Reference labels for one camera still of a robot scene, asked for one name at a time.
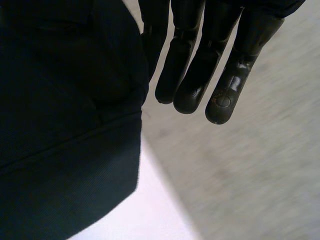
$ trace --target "white surface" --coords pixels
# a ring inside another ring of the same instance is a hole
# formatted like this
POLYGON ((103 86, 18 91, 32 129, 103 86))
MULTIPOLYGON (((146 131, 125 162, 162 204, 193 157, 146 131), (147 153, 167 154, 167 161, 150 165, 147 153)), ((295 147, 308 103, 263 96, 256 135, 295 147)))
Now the white surface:
POLYGON ((69 240, 200 240, 142 141, 137 190, 69 240))

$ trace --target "ribbed fabric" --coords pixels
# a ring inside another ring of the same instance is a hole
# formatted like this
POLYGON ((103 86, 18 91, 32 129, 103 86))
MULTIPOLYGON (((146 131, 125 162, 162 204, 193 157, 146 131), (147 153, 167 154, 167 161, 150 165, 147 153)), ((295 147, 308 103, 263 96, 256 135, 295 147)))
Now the ribbed fabric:
MULTIPOLYGON (((76 0, 7 3, 5 8, 18 7, 16 13, 61 21, 81 22, 87 14, 70 13, 76 0), (69 7, 57 15, 63 6, 69 7)), ((93 100, 75 84, 76 72, 58 71, 54 59, 0 26, 1 240, 65 240, 136 188, 147 62, 138 27, 122 1, 99 4, 106 40, 132 87, 114 103, 93 100)))

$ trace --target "black fabric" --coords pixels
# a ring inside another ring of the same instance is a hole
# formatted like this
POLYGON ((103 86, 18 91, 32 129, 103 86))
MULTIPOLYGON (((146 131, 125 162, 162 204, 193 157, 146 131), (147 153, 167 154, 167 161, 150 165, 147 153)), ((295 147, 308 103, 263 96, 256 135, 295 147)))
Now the black fabric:
POLYGON ((263 12, 277 18, 293 14, 306 0, 219 0, 235 4, 253 11, 263 12))
POLYGON ((132 86, 117 102, 92 99, 54 59, 0 27, 1 240, 65 240, 136 188, 148 65, 122 1, 100 3, 132 86))

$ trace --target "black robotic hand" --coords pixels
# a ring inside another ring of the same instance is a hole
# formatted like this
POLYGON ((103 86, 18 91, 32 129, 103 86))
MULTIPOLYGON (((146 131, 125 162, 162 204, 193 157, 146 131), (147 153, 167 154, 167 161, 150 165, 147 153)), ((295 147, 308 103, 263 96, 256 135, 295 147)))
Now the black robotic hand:
MULTIPOLYGON (((230 119, 263 46, 284 18, 304 1, 171 0, 174 37, 156 86, 156 99, 162 104, 173 102, 180 113, 193 113, 240 18, 232 51, 205 110, 210 122, 224 124, 230 119), (187 70, 203 9, 201 41, 187 70)), ((144 22, 141 37, 151 80, 167 36, 169 0, 139 0, 139 5, 144 22)))

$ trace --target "floor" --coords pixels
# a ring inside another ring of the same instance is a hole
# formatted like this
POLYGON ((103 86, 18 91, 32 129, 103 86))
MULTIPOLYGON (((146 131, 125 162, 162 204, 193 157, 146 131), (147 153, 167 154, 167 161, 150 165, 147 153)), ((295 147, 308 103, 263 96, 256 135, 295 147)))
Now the floor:
MULTIPOLYGON (((138 0, 125 2, 141 28, 138 0)), ((143 134, 203 238, 319 240, 320 1, 307 0, 264 47, 224 125, 204 110, 235 33, 191 115, 154 96, 172 36, 171 24, 143 134)))

